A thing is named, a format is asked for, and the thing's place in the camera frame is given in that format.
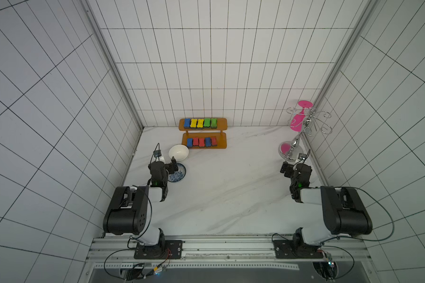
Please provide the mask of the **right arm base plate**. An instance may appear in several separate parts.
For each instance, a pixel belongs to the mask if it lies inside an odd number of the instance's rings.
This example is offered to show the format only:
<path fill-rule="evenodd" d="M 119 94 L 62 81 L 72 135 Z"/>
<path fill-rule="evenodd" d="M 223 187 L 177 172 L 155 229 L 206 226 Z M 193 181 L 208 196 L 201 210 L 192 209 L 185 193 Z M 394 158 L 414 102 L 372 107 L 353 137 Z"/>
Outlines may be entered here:
<path fill-rule="evenodd" d="M 277 259 L 322 259 L 318 246 L 295 244 L 292 240 L 273 240 Z"/>

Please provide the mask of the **blue eraser top shelf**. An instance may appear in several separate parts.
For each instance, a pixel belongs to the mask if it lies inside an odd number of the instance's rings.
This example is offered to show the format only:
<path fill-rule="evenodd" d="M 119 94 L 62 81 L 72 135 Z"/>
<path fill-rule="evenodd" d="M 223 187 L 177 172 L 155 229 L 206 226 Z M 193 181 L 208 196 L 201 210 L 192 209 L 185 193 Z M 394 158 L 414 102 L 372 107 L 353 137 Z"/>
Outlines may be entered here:
<path fill-rule="evenodd" d="M 190 128 L 190 124 L 191 124 L 191 119 L 184 119 L 183 127 L 185 129 L 189 129 Z"/>

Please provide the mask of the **yellow eraser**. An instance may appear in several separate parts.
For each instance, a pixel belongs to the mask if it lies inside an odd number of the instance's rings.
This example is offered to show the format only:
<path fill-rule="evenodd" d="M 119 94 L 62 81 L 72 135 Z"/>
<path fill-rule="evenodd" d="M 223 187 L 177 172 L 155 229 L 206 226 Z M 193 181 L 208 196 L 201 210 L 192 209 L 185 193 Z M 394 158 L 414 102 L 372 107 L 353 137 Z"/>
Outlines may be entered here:
<path fill-rule="evenodd" d="M 197 128 L 203 129 L 204 128 L 204 119 L 198 119 L 197 120 Z"/>
<path fill-rule="evenodd" d="M 197 119 L 191 119 L 190 120 L 190 128 L 191 129 L 196 129 L 197 128 L 197 125 L 198 125 L 198 120 Z"/>

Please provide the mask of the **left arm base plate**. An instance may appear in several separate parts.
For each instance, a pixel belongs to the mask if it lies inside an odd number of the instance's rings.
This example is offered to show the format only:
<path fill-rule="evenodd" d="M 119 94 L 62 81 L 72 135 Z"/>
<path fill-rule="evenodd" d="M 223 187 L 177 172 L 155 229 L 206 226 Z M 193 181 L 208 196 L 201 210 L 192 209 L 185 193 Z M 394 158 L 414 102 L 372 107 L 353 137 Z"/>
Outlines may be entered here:
<path fill-rule="evenodd" d="M 134 253 L 134 259 L 180 259 L 183 251 L 183 241 L 165 240 L 153 246 L 139 245 Z"/>

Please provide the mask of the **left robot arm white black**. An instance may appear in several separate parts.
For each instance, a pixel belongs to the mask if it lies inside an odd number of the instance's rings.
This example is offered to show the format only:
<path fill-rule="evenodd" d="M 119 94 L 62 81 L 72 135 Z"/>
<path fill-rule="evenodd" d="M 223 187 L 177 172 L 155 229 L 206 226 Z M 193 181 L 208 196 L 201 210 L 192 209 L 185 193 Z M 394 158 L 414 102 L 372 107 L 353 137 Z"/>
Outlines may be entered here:
<path fill-rule="evenodd" d="M 150 179 L 145 186 L 121 186 L 114 191 L 103 219 L 104 233 L 129 235 L 138 243 L 136 256 L 169 257 L 168 244 L 162 229 L 151 224 L 153 203 L 163 202 L 168 196 L 169 175 L 178 171 L 177 160 L 169 163 L 156 160 L 149 164 Z"/>

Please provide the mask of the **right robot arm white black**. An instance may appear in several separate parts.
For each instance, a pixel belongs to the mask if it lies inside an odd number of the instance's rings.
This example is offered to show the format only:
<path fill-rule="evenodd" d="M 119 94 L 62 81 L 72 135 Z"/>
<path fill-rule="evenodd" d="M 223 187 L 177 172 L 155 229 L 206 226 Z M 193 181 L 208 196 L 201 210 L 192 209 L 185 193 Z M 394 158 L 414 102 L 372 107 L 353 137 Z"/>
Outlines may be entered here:
<path fill-rule="evenodd" d="M 322 208 L 319 221 L 298 228 L 292 239 L 273 240 L 278 259 L 320 259 L 323 242 L 336 237 L 368 235 L 373 230 L 372 220 L 358 194 L 351 187 L 310 187 L 312 168 L 304 163 L 285 161 L 280 169 L 290 179 L 290 195 L 300 204 Z"/>

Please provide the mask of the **green eraser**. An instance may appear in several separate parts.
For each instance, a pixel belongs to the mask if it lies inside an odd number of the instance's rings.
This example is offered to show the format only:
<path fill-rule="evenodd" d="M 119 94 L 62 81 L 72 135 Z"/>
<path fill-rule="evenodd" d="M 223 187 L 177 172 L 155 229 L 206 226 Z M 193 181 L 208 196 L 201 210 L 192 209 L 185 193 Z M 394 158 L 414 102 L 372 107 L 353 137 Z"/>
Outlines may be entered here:
<path fill-rule="evenodd" d="M 210 125 L 210 127 L 212 129 L 216 129 L 218 127 L 218 120 L 216 118 L 212 118 L 211 119 L 211 125 Z"/>
<path fill-rule="evenodd" d="M 204 128 L 210 128 L 211 127 L 211 119 L 210 118 L 204 119 L 203 127 Z"/>

